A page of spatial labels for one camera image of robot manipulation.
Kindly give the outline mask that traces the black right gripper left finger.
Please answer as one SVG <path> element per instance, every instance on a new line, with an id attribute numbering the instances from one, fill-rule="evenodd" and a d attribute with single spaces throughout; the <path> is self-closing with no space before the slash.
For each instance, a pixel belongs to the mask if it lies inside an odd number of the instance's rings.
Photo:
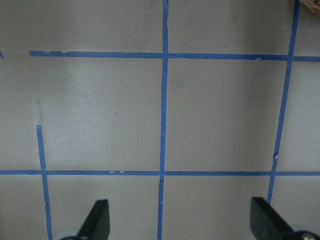
<path id="1" fill-rule="evenodd" d="M 61 240 L 108 240 L 110 231 L 109 201 L 100 199 L 94 203 L 78 233 Z"/>

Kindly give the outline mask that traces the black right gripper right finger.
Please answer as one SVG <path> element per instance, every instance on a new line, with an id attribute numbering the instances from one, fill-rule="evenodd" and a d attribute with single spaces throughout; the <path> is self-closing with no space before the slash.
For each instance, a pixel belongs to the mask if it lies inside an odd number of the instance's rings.
<path id="1" fill-rule="evenodd" d="M 307 230 L 293 230 L 263 197 L 250 199 L 250 230 L 256 240 L 318 240 Z"/>

